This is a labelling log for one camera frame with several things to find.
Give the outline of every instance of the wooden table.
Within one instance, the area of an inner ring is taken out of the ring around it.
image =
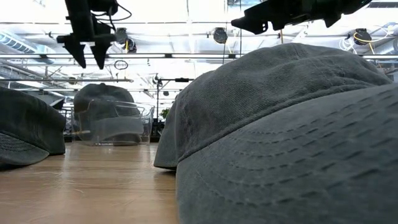
[[[156,149],[74,143],[32,166],[0,164],[0,223],[178,223],[175,173],[153,167]]]

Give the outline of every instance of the stitched brim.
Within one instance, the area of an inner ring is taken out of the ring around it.
[[[180,223],[394,223],[398,86],[259,119],[177,166]]]
[[[31,165],[42,161],[49,152],[0,133],[0,162],[11,165]]]

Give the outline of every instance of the transparent bin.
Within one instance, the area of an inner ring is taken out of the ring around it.
[[[73,113],[75,140],[90,146],[149,144],[154,106],[93,100],[87,110]]]

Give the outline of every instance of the metal rail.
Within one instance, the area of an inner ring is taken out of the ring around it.
[[[130,79],[21,79],[21,78],[3,78],[0,82],[134,82]]]

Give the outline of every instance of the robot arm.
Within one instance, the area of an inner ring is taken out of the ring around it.
[[[261,34],[272,22],[274,30],[286,25],[323,19],[327,28],[341,19],[342,14],[352,14],[372,0],[265,0],[244,12],[244,17],[232,21],[232,26]]]
[[[111,34],[112,27],[98,22],[92,11],[103,12],[102,15],[113,16],[118,11],[116,0],[65,0],[73,33],[58,36],[57,42],[65,44],[65,48],[83,68],[86,68],[84,56],[85,45],[80,42],[94,42],[91,51],[100,69],[104,68],[106,51],[116,36]]]
[[[268,30],[268,22],[272,22],[274,30],[283,29],[289,24],[323,19],[330,27],[341,19],[342,14],[352,14],[369,4],[372,0],[263,0],[252,8],[245,10],[244,17],[232,21],[232,26],[254,34]],[[113,28],[98,22],[95,12],[103,12],[102,16],[113,16],[120,6],[117,0],[65,0],[73,33],[57,37],[58,43],[73,55],[80,66],[86,68],[84,56],[85,46],[81,42],[95,42],[91,51],[100,69],[104,68],[106,52],[111,42],[117,37],[111,34]]]

